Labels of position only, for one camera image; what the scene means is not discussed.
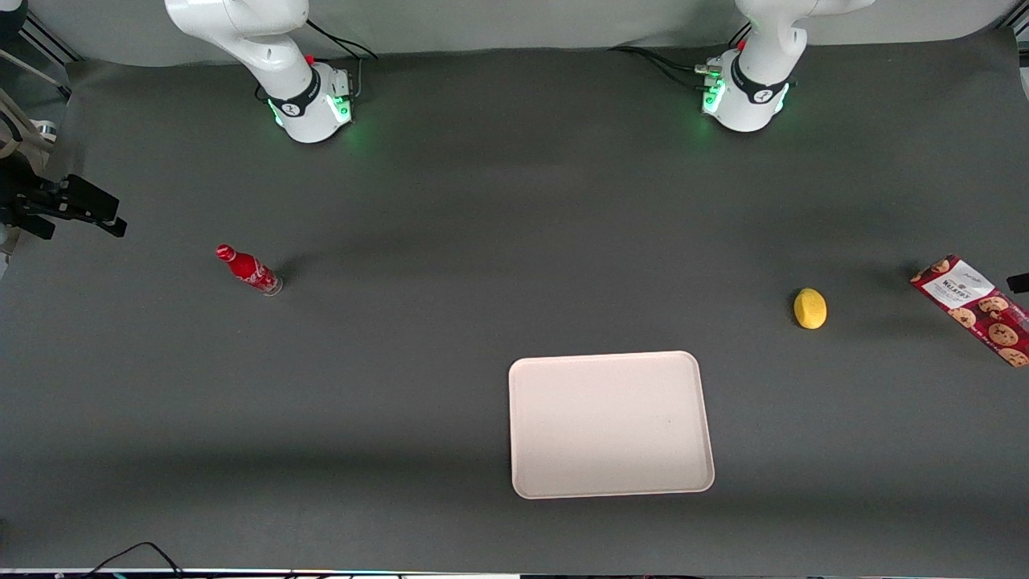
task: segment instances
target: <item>white label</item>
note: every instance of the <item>white label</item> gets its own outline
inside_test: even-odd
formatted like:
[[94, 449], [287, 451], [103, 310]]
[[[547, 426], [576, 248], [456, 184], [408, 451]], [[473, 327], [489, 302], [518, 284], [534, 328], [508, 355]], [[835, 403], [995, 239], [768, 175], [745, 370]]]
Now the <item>white label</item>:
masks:
[[937, 302], [954, 310], [985, 298], [993, 292], [994, 285], [971, 265], [958, 259], [951, 270], [926, 283], [923, 288]]

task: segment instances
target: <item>bottle cap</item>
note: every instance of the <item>bottle cap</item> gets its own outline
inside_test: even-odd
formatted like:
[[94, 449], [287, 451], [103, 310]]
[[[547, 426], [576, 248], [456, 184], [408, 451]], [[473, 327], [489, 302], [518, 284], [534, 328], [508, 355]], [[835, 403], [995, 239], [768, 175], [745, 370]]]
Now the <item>bottle cap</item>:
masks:
[[214, 254], [218, 256], [219, 259], [223, 261], [230, 261], [236, 258], [236, 249], [222, 243], [218, 245], [218, 248], [214, 250]]

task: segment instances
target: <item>green led light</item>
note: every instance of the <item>green led light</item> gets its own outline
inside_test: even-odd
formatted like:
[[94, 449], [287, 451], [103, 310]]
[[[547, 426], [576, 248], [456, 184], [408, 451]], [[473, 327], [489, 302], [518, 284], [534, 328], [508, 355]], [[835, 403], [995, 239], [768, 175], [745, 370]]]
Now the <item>green led light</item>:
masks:
[[331, 107], [332, 115], [335, 116], [336, 120], [341, 123], [350, 121], [350, 108], [348, 107], [347, 99], [325, 95], [325, 101]]
[[268, 106], [272, 109], [272, 114], [275, 115], [275, 123], [282, 126], [282, 118], [279, 118], [279, 111], [275, 109], [275, 105], [272, 104], [272, 99], [268, 100]]
[[714, 88], [714, 96], [704, 99], [704, 110], [714, 114], [714, 111], [718, 110], [718, 104], [721, 102], [721, 96], [725, 93], [725, 81], [719, 78], [712, 88]]
[[782, 96], [779, 97], [779, 104], [775, 105], [775, 112], [773, 112], [772, 114], [775, 114], [776, 112], [782, 110], [782, 103], [786, 102], [787, 91], [789, 91], [789, 82], [786, 82], [786, 85], [782, 87]]

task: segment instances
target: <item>white wall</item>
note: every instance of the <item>white wall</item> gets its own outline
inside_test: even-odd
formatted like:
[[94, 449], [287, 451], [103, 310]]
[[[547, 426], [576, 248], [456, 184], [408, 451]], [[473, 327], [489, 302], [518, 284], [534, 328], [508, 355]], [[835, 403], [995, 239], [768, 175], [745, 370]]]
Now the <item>white wall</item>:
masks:
[[[379, 52], [586, 48], [628, 41], [700, 46], [728, 40], [743, 23], [731, 0], [310, 1], [311, 17], [322, 28]], [[815, 44], [941, 40], [989, 26], [1016, 1], [879, 0], [801, 26]], [[88, 58], [141, 66], [229, 60], [176, 29], [163, 0], [30, 0], [30, 7]], [[307, 52], [340, 53], [310, 29], [293, 37]]]

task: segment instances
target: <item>cookie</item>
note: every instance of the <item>cookie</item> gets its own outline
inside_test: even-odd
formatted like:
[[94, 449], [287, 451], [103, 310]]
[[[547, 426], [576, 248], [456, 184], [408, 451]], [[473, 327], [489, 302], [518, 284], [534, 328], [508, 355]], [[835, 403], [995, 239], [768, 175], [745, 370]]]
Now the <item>cookie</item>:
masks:
[[994, 324], [990, 327], [990, 339], [1002, 347], [1014, 347], [1019, 343], [1019, 335], [1003, 324]]
[[958, 324], [964, 326], [965, 328], [975, 326], [975, 313], [968, 309], [954, 309], [947, 314], [949, 314], [951, 318], [958, 321]]
[[979, 310], [985, 313], [1004, 312], [1007, 307], [1008, 303], [1003, 298], [998, 298], [996, 296], [979, 301]]
[[1029, 356], [1026, 356], [1019, 351], [1012, 349], [1003, 349], [999, 353], [1001, 358], [1007, 361], [1008, 364], [1016, 368], [1022, 368], [1023, 366], [1029, 366]]
[[932, 266], [930, 266], [929, 268], [931, 268], [936, 273], [947, 273], [951, 270], [951, 262], [948, 261], [946, 258], [943, 258], [932, 263]]

